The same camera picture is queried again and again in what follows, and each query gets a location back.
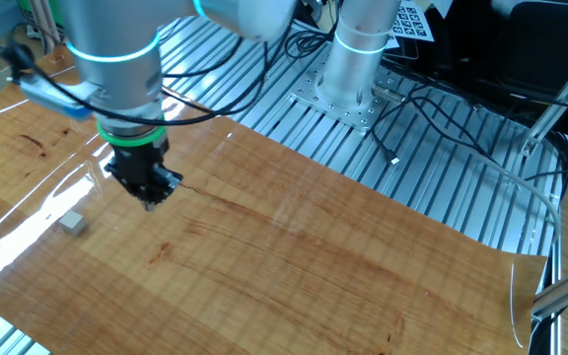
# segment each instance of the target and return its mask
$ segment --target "blue led ring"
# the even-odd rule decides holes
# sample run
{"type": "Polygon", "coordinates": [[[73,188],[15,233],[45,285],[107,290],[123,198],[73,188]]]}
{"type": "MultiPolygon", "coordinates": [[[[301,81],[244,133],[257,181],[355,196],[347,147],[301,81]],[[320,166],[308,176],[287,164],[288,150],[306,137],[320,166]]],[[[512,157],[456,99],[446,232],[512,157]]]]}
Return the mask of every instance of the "blue led ring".
{"type": "Polygon", "coordinates": [[[201,4],[201,0],[193,0],[193,3],[194,3],[194,10],[196,10],[198,16],[202,17],[203,19],[209,20],[207,15],[205,15],[205,10],[203,10],[203,5],[201,4]]]}
{"type": "Polygon", "coordinates": [[[138,57],[148,53],[149,51],[153,50],[157,46],[157,44],[159,43],[159,40],[160,40],[159,34],[156,34],[153,41],[150,42],[150,44],[146,45],[145,47],[141,48],[140,50],[138,50],[134,53],[125,54],[125,55],[117,55],[117,56],[99,56],[99,55],[87,54],[87,53],[77,49],[69,41],[67,41],[67,48],[69,48],[69,50],[74,55],[76,55],[80,58],[86,59],[86,60],[95,61],[95,62],[99,62],[99,63],[119,63],[119,62],[138,58],[138,57]]]}
{"type": "Polygon", "coordinates": [[[339,43],[341,43],[341,45],[343,45],[346,49],[351,50],[351,51],[353,51],[353,52],[355,52],[355,53],[359,53],[359,54],[376,54],[376,53],[380,53],[380,52],[384,51],[385,48],[387,47],[386,45],[384,45],[382,48],[376,49],[376,50],[362,50],[362,49],[356,49],[356,48],[353,48],[353,47],[351,47],[351,46],[345,44],[345,43],[343,42],[343,40],[341,40],[341,38],[339,38],[339,35],[338,35],[337,33],[334,34],[334,37],[335,37],[336,40],[337,40],[339,43]]]}

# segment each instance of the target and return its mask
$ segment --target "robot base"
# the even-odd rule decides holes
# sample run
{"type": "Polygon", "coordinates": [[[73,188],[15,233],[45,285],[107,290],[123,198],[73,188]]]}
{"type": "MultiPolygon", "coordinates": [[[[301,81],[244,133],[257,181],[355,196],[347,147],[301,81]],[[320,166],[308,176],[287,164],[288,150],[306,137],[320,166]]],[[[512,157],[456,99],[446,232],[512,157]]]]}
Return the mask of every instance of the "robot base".
{"type": "MultiPolygon", "coordinates": [[[[368,106],[339,106],[330,103],[319,93],[317,83],[323,75],[327,56],[319,56],[295,82],[291,88],[291,98],[312,107],[326,116],[334,118],[360,131],[368,131],[374,122],[383,113],[383,108],[389,103],[379,96],[375,96],[368,106]]],[[[387,86],[392,83],[389,74],[378,73],[375,83],[387,86]]]]}

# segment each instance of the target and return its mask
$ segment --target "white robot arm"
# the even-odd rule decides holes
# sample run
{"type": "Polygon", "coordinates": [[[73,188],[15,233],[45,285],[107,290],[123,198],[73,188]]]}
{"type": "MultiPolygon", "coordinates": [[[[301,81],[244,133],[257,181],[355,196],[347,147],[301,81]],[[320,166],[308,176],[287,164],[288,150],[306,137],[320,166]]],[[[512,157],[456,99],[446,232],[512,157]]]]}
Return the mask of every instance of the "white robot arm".
{"type": "Polygon", "coordinates": [[[116,118],[163,119],[158,27],[198,15],[245,38],[268,41],[286,31],[296,0],[60,0],[58,5],[81,84],[55,85],[38,75],[34,59],[14,42],[0,50],[13,67],[12,82],[31,101],[75,119],[86,119],[88,108],[96,107],[98,129],[115,151],[106,169],[152,211],[181,180],[163,166],[169,149],[165,128],[116,118]],[[21,71],[31,68],[34,74],[21,71]]]}

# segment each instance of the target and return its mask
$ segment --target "green object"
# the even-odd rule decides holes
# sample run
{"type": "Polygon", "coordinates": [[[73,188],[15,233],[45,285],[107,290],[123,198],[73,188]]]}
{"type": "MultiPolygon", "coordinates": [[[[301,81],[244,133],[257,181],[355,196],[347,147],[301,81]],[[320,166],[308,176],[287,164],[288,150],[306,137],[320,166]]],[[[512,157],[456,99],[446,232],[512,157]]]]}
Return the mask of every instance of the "green object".
{"type": "Polygon", "coordinates": [[[96,127],[98,128],[98,132],[100,133],[100,136],[103,137],[106,142],[110,143],[111,145],[117,146],[117,147],[126,147],[126,148],[141,147],[143,145],[146,145],[148,143],[152,143],[152,142],[158,140],[164,134],[166,134],[166,127],[160,126],[160,127],[157,127],[157,130],[155,132],[153,132],[152,134],[149,134],[145,137],[136,138],[136,139],[122,139],[122,138],[117,138],[117,137],[114,137],[114,136],[111,136],[110,134],[108,134],[105,131],[105,129],[100,126],[99,121],[96,121],[96,127]]]}
{"type": "MultiPolygon", "coordinates": [[[[25,12],[31,13],[34,16],[34,13],[32,11],[32,6],[30,5],[30,0],[17,0],[17,4],[19,4],[19,7],[21,8],[21,10],[24,10],[25,12]]],[[[49,7],[51,8],[51,14],[54,17],[54,22],[56,23],[56,25],[63,27],[63,18],[62,18],[62,16],[60,16],[60,11],[58,10],[57,1],[56,0],[49,0],[49,7]]],[[[25,13],[24,13],[24,17],[26,18],[26,20],[29,20],[29,22],[36,23],[36,20],[30,21],[30,19],[28,19],[26,17],[25,13]]]]}

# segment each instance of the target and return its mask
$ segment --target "wooden table surface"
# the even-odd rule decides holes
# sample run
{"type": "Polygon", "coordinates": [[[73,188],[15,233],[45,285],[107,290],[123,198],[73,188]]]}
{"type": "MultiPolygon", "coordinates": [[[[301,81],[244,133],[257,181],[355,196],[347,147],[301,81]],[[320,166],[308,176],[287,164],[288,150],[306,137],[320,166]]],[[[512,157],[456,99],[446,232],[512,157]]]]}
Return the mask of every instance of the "wooden table surface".
{"type": "MultiPolygon", "coordinates": [[[[71,61],[58,48],[41,66],[71,61]]],[[[51,352],[527,353],[543,257],[481,245],[228,118],[169,129],[184,181],[146,213],[104,174],[92,121],[23,100],[0,93],[0,316],[51,352]],[[69,209],[89,224],[77,238],[57,226],[69,209]]]]}

